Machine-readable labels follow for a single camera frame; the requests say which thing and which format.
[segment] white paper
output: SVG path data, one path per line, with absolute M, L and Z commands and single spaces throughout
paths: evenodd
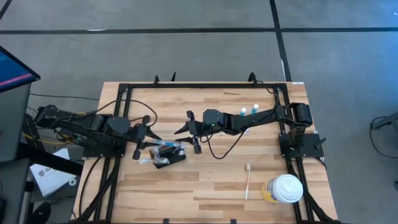
M 53 153 L 53 155 L 62 157 L 64 159 L 69 159 L 68 149 L 61 149 Z M 31 165 L 30 170 L 35 177 L 43 197 L 49 196 L 68 183 L 69 180 L 76 177 L 76 175 L 61 172 L 39 164 Z

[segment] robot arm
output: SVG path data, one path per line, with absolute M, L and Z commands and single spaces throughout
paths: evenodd
M 108 151 L 119 148 L 119 142 L 129 141 L 136 143 L 133 159 L 139 159 L 141 149 L 156 146 L 156 143 L 144 142 L 150 137 L 161 140 L 150 130 L 148 115 L 142 123 L 130 127 L 127 118 L 115 117 L 110 114 L 76 114 L 62 111 L 54 105 L 39 107 L 35 123 L 42 128 L 61 128 L 62 135 L 67 135 L 78 145 L 83 147 L 106 148 Z
M 292 110 L 294 117 L 290 118 L 286 110 Z M 255 127 L 272 122 L 283 122 L 290 126 L 290 142 L 292 147 L 300 144 L 305 128 L 313 123 L 309 105 L 303 103 L 292 103 L 288 107 L 275 106 L 273 109 L 258 113 L 241 116 L 235 114 L 222 113 L 218 110 L 207 109 L 203 113 L 203 122 L 195 120 L 192 111 L 187 111 L 189 118 L 184 127 L 174 134 L 189 131 L 193 137 L 177 139 L 176 141 L 189 142 L 194 147 L 196 154 L 201 154 L 199 139 L 219 132 L 230 135 L 237 135 L 244 132 L 247 128 Z

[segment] toothbrush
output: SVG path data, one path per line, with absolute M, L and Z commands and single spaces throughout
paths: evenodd
M 248 200 L 248 194 L 249 194 L 249 182 L 250 182 L 250 170 L 251 170 L 250 163 L 246 164 L 246 170 L 247 170 L 249 173 L 248 173 L 248 182 L 247 182 L 247 184 L 246 184 L 246 193 L 245 193 L 245 196 L 244 196 L 244 201 L 245 201 L 245 202 L 247 202 L 247 200 Z

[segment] wooden tabletop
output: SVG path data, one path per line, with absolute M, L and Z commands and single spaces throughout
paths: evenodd
M 119 82 L 104 83 L 99 107 L 116 99 L 118 85 Z M 302 83 L 287 83 L 287 87 L 291 102 L 308 103 Z M 253 104 L 258 104 L 262 111 L 272 108 L 275 103 L 272 94 L 259 88 L 141 88 L 133 90 L 132 99 L 147 103 L 156 111 L 159 118 L 152 130 L 166 140 L 189 136 L 188 133 L 174 135 L 184 125 L 187 110 L 192 110 L 195 118 L 202 121 L 203 112 L 208 108 L 238 114 L 242 107 L 250 111 Z M 112 114 L 113 111 L 114 105 L 111 105 L 101 112 Z M 130 119 L 145 114 L 153 118 L 147 108 L 137 103 L 131 103 L 129 111 Z M 308 132 L 314 130 L 315 125 L 307 129 Z M 159 223 L 164 218 L 169 218 L 172 223 L 226 223 L 231 219 L 237 219 L 238 223 L 295 223 L 292 205 L 271 204 L 264 201 L 260 193 L 264 182 L 287 173 L 285 160 L 280 155 L 278 134 L 277 123 L 250 128 L 222 160 L 211 156 L 207 144 L 201 144 L 203 152 L 200 155 L 194 154 L 189 145 L 186 160 L 162 169 L 156 169 L 152 164 L 139 165 L 132 160 L 136 145 L 128 143 L 126 155 L 121 160 L 112 223 Z M 222 155 L 236 138 L 215 134 L 211 146 L 217 155 Z M 141 159 L 148 157 L 149 150 L 146 149 Z M 91 158 L 85 162 L 82 180 L 86 179 L 95 160 Z M 90 175 L 82 210 L 98 192 L 103 161 L 97 163 Z M 245 202 L 247 163 L 251 164 L 251 181 Z M 304 159 L 303 163 L 310 193 L 326 214 L 337 218 L 325 168 L 311 158 Z M 83 181 L 76 197 L 76 214 L 82 185 Z M 105 216 L 108 193 L 104 198 L 101 217 Z M 304 204 L 300 204 L 303 218 L 306 218 Z

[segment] monitor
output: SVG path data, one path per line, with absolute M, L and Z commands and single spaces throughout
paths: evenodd
M 40 80 L 40 75 L 0 46 L 0 93 Z

